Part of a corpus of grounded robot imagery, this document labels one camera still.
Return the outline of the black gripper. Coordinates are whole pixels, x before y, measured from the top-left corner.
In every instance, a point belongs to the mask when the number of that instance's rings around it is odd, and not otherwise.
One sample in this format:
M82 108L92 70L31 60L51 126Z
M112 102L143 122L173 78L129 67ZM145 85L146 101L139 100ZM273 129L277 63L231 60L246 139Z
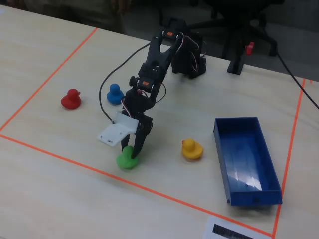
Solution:
M153 118L145 115L144 112L154 106L154 97L152 94L147 97L135 88L131 88L124 96L124 106L126 108L123 108L123 114L139 121L132 153L132 159L135 159L142 150L146 137L153 128ZM122 151L128 146L129 140L129 134L121 140Z

